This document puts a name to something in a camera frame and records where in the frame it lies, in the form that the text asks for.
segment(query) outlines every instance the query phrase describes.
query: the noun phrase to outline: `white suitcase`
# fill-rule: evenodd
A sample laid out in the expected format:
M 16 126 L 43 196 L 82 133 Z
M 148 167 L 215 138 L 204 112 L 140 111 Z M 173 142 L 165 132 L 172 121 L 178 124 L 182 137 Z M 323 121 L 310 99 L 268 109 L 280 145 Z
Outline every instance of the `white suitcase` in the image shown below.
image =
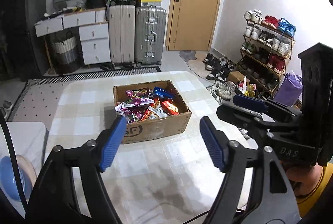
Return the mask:
M 135 6 L 109 7 L 109 41 L 114 64 L 134 62 Z

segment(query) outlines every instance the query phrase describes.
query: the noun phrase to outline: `shoe rack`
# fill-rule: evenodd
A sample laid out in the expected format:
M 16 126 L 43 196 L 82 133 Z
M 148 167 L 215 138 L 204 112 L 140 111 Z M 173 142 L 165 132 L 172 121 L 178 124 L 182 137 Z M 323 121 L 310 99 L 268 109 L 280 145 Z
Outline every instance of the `shoe rack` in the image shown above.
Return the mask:
M 253 40 L 253 39 L 251 39 L 251 35 L 252 35 L 252 33 L 253 33 L 253 30 L 252 30 L 252 32 L 251 32 L 250 37 L 246 37 L 245 35 L 243 35 L 243 37 L 244 37 L 244 41 L 246 41 L 246 42 L 248 42 L 248 43 L 250 43 L 251 41 L 252 41 L 252 42 L 255 42 L 257 48 L 258 48 L 258 47 L 262 47 L 262 48 L 268 50 L 269 52 L 271 52 L 271 53 L 273 53 L 273 54 L 276 54 L 276 55 L 279 55 L 279 56 L 281 56 L 281 57 L 283 57 L 283 58 L 285 59 L 285 62 L 284 62 L 284 69 L 283 69 L 283 71 L 282 71 L 280 74 L 278 74 L 278 73 L 276 73 L 276 72 L 274 71 L 274 69 L 269 68 L 266 64 L 264 64 L 264 63 L 260 62 L 259 60 L 255 59 L 255 58 L 254 58 L 254 55 L 250 55 L 250 54 L 246 53 L 244 50 L 240 49 L 240 53 L 241 53 L 242 59 L 243 59 L 245 56 L 251 58 L 251 59 L 252 59 L 253 61 L 255 61 L 257 64 L 260 64 L 262 67 L 266 68 L 269 72 L 271 72 L 272 74 L 274 74 L 274 75 L 278 78 L 279 83 L 280 83 L 280 79 L 281 79 L 281 77 L 286 75 L 286 68 L 287 68 L 287 65 L 288 65 L 289 61 L 291 60 L 292 49 L 293 49 L 294 44 L 295 44 L 295 40 L 294 40 L 294 38 L 289 37 L 289 36 L 287 36 L 287 35 L 284 35 L 282 32 L 280 32 L 280 31 L 278 31 L 278 30 L 276 30 L 276 29 L 274 29 L 274 28 L 272 28 L 272 27 L 270 27 L 270 26 L 267 26 L 267 25 L 264 25 L 264 24 L 259 24 L 259 23 L 256 23 L 256 22 L 254 22 L 254 21 L 251 21 L 251 20 L 246 20 L 246 22 L 247 22 L 247 25 L 248 25 L 249 23 L 252 23 L 252 24 L 253 24 L 253 27 L 255 27 L 256 25 L 258 25 L 258 26 L 260 26 L 260 27 L 262 27 L 262 28 L 265 28 L 265 29 L 267 29 L 267 30 L 270 30 L 270 31 L 272 31 L 272 32 L 274 32 L 274 33 L 276 33 L 276 34 L 278 34 L 278 35 L 281 35 L 281 36 L 285 37 L 286 39 L 290 40 L 291 45 L 290 45 L 289 53 L 288 53 L 287 55 L 281 55 L 278 51 L 273 50 L 271 47 L 267 46 L 265 43 L 262 43 L 262 42 L 260 42 L 260 41 L 258 41 L 258 40 Z M 246 73 L 245 70 L 243 70 L 242 68 L 241 68 L 240 70 L 244 72 L 243 74 L 249 76 L 249 74 Z M 259 85 L 263 86 L 263 87 L 264 87 L 266 90 L 268 90 L 271 94 L 273 94 L 273 93 L 279 88 L 279 83 L 278 83 L 278 84 L 275 86 L 274 89 L 270 90 L 270 89 L 267 87 L 267 85 L 262 84 L 258 79 L 254 78 L 253 76 L 251 76 L 251 78 L 254 79 L 254 80 L 256 80 L 257 83 L 258 83 Z

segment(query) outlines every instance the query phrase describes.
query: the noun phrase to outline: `silver suitcase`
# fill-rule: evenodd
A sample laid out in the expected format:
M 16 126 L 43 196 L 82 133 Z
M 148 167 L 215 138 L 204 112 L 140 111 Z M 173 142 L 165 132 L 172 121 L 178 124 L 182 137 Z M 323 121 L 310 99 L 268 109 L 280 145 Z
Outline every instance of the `silver suitcase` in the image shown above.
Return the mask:
M 109 41 L 114 64 L 134 62 L 135 6 L 109 7 Z
M 137 8 L 135 16 L 135 60 L 137 66 L 161 64 L 166 16 L 167 11 L 163 8 Z

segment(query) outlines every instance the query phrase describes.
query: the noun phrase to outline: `blue bowl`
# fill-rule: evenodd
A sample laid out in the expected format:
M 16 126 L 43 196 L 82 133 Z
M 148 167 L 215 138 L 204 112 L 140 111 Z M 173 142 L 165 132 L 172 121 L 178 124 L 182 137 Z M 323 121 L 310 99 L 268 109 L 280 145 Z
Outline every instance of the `blue bowl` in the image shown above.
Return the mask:
M 32 191 L 31 181 L 26 172 L 20 167 L 19 167 L 19 173 L 25 198 L 28 199 Z M 7 195 L 13 200 L 21 201 L 19 192 L 16 187 L 12 162 L 10 161 L 9 156 L 3 157 L 0 161 L 0 180 Z

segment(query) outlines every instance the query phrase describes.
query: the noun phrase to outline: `floor mat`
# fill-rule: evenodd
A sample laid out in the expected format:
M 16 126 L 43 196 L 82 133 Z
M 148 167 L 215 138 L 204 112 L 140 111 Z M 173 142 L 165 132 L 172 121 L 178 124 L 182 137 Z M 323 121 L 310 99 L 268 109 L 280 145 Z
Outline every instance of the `floor mat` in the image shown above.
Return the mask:
M 196 75 L 206 78 L 207 74 L 209 74 L 209 71 L 205 70 L 205 64 L 203 63 L 203 59 L 207 56 L 206 51 L 180 51 L 179 55 Z
M 60 96 L 72 82 L 111 76 L 156 73 L 158 71 L 160 71 L 158 67 L 151 67 L 130 71 L 99 71 L 53 78 L 30 79 L 16 101 L 7 121 L 41 121 L 50 130 Z

